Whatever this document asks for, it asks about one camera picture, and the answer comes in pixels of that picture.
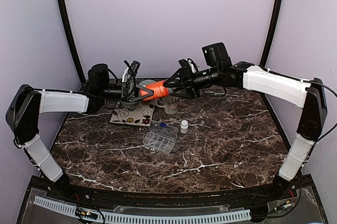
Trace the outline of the orange pill bottle grey cap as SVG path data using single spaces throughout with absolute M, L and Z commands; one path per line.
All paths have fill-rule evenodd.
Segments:
M 165 88 L 163 86 L 164 82 L 164 80 L 160 80 L 146 86 L 147 88 L 153 90 L 153 99 L 159 99 L 174 93 L 172 88 Z

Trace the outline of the clear plastic pill organizer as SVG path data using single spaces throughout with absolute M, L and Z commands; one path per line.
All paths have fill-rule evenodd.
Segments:
M 176 127 L 153 120 L 148 133 L 143 138 L 143 145 L 169 154 L 175 145 L 177 134 Z

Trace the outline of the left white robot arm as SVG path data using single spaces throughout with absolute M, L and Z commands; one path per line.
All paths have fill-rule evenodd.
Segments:
M 137 84 L 135 76 L 139 66 L 138 61 L 128 64 L 122 79 L 111 83 L 112 71 L 106 64 L 97 64 L 88 71 L 88 88 L 83 92 L 36 89 L 23 84 L 13 98 L 5 118 L 14 134 L 14 144 L 24 149 L 49 181 L 56 183 L 53 191 L 63 201 L 74 197 L 74 188 L 61 180 L 63 170 L 41 140 L 39 116 L 45 113 L 87 113 L 95 109 L 95 99 L 127 103 L 145 100 L 154 92 Z

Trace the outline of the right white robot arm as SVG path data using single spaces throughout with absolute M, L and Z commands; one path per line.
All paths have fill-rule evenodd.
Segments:
M 232 64 L 223 42 L 202 48 L 208 69 L 194 69 L 193 63 L 179 61 L 180 68 L 164 82 L 174 94 L 186 91 L 186 98 L 194 99 L 200 90 L 213 85 L 235 87 L 264 93 L 294 104 L 302 109 L 296 138 L 281 166 L 281 178 L 269 187 L 269 196 L 281 199 L 289 191 L 289 184 L 319 141 L 327 117 L 326 97 L 320 79 L 306 80 L 271 71 L 248 62 Z

